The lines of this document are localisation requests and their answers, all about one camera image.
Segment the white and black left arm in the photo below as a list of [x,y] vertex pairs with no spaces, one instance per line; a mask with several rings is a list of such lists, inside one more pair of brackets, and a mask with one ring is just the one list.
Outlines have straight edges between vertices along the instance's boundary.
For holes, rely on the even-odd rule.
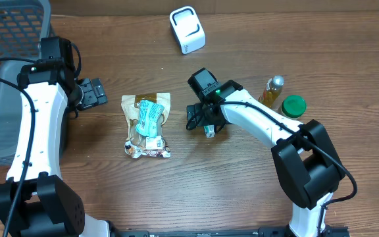
[[61,60],[24,63],[11,84],[21,93],[22,118],[14,160],[0,184],[4,236],[114,236],[108,221],[86,214],[59,165],[69,109],[107,102],[100,79],[77,80]]

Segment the beige brown paper pouch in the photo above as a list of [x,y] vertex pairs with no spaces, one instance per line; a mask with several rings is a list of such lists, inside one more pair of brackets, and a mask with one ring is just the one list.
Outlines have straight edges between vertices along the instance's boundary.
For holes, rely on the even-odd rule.
[[138,143],[140,137],[143,137],[136,131],[136,125],[139,120],[139,103],[141,100],[148,100],[158,103],[164,107],[164,111],[157,122],[157,136],[163,137],[162,128],[167,121],[170,113],[170,94],[169,93],[149,93],[142,95],[124,95],[122,96],[122,110],[126,117],[128,125],[128,137],[126,141],[131,140],[134,145]]

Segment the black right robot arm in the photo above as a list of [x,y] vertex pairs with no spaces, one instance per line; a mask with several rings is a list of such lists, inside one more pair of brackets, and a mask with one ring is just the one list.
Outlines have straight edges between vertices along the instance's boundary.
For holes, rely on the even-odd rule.
[[257,236],[349,236],[324,222],[328,204],[346,170],[321,123],[303,124],[256,101],[235,81],[188,80],[200,102],[187,107],[186,128],[235,124],[271,149],[279,183],[293,203],[286,226],[260,227]]

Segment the clear bottle yellow liquid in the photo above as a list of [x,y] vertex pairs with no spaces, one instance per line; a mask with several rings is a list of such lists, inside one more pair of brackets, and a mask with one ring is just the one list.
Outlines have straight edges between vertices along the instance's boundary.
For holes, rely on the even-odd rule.
[[258,101],[268,108],[272,108],[274,102],[281,94],[284,86],[284,78],[280,75],[272,77],[266,84],[262,95]]

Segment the teal white snack packet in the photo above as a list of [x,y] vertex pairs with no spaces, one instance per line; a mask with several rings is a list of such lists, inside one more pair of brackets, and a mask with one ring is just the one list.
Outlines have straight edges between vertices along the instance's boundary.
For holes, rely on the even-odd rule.
[[139,103],[139,120],[136,131],[142,136],[156,138],[157,122],[164,111],[164,107],[158,103],[141,100]]

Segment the green lid white jar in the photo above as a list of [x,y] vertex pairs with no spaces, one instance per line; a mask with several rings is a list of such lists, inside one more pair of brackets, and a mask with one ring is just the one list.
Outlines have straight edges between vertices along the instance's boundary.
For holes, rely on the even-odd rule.
[[280,106],[281,113],[291,119],[298,119],[307,110],[307,103],[300,95],[289,95]]

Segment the brown patterned snack packet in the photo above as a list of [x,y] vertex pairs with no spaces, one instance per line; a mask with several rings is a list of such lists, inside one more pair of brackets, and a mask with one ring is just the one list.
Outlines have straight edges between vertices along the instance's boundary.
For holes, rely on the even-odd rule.
[[170,158],[171,151],[162,136],[156,138],[140,137],[138,143],[134,145],[131,140],[124,144],[125,152],[132,158],[137,159],[140,156]]

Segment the green white tissue pack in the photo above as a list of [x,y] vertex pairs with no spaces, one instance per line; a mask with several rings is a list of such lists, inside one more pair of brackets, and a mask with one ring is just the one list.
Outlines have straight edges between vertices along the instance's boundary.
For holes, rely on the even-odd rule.
[[215,125],[207,125],[207,126],[204,126],[203,129],[207,138],[214,138]]

